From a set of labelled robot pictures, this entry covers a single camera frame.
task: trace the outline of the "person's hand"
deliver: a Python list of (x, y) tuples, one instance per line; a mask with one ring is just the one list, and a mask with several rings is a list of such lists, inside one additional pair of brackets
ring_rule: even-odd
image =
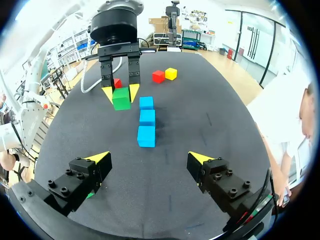
[(283, 207), (283, 201), (285, 197), (285, 190), (287, 190), (289, 197), (291, 196), (291, 191), (289, 190), (288, 178), (280, 171), (273, 172), (273, 185), (274, 192), (279, 196), (277, 205)]

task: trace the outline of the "white cable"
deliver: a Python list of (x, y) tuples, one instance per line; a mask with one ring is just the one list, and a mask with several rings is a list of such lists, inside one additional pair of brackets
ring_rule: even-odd
[[(91, 37), (90, 37), (90, 34), (89, 34), (88, 35), (88, 43), (87, 43), (87, 47), (86, 47), (86, 53), (85, 53), (86, 56), (89, 56), (89, 53), (90, 53), (90, 43), (91, 43)], [(114, 74), (121, 67), (121, 65), (122, 65), (122, 57), (120, 57), (120, 62), (118, 64), (118, 66), (116, 66), (116, 68), (112, 70), (112, 73)], [(95, 86), (97, 86), (101, 82), (101, 78), (100, 78), (91, 87), (89, 87), (87, 90), (85, 90), (85, 88), (84, 88), (84, 80), (85, 80), (85, 74), (86, 74), (86, 71), (87, 71), (87, 66), (88, 66), (88, 61), (85, 60), (84, 66), (83, 66), (83, 70), (82, 70), (81, 83), (80, 83), (81, 92), (83, 94), (86, 94), (86, 93), (90, 92)]]

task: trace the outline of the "white shirt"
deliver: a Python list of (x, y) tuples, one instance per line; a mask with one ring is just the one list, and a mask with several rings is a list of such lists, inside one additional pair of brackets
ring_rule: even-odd
[(293, 157), (305, 139), (299, 113), (308, 84), (293, 75), (277, 76), (247, 106), (278, 164), (285, 152)]

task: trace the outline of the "bolt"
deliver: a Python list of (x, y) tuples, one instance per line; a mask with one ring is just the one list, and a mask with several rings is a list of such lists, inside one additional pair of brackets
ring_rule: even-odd
[(63, 195), (67, 196), (67, 195), (69, 194), (69, 189), (68, 189), (66, 186), (64, 186), (64, 187), (62, 187), (62, 188), (60, 189), (60, 192), (61, 192)]
[(231, 169), (228, 169), (225, 173), (227, 176), (231, 176), (233, 174), (233, 171)]
[(214, 176), (213, 176), (213, 179), (216, 180), (216, 181), (219, 181), (221, 179), (222, 175), (221, 173), (216, 173)]
[(85, 176), (79, 172), (77, 175), (76, 175), (76, 178), (79, 179), (79, 180), (83, 180), (85, 178)]
[(68, 176), (71, 176), (72, 175), (72, 170), (71, 169), (65, 170), (65, 174), (67, 174)]
[(49, 181), (48, 181), (48, 185), (49, 185), (49, 187), (52, 188), (52, 189), (54, 189), (54, 188), (56, 187), (56, 184), (55, 184), (55, 182), (54, 182), (53, 180), (49, 180)]
[(31, 190), (28, 191), (28, 196), (29, 196), (29, 197), (32, 197), (33, 195), (34, 195), (34, 192), (33, 192), (33, 191), (31, 191)]
[(26, 201), (26, 199), (25, 199), (25, 197), (21, 196), (21, 197), (19, 197), (19, 201), (23, 204)]
[(250, 187), (250, 181), (244, 181), (242, 187), (248, 189)]
[(233, 198), (237, 194), (237, 192), (238, 191), (236, 188), (231, 188), (228, 192), (228, 195)]

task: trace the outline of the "red object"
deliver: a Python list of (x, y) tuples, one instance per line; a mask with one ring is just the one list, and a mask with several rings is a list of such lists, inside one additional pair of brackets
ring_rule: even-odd
[(157, 84), (162, 83), (165, 80), (165, 72), (163, 71), (155, 71), (152, 73), (152, 80)]
[(116, 89), (122, 88), (122, 82), (121, 82), (120, 78), (115, 78), (115, 79), (114, 79), (114, 87), (115, 87)]
[(228, 51), (228, 55), (226, 56), (228, 59), (232, 59), (232, 54), (234, 54), (234, 51), (232, 51), (231, 49), (229, 49)]

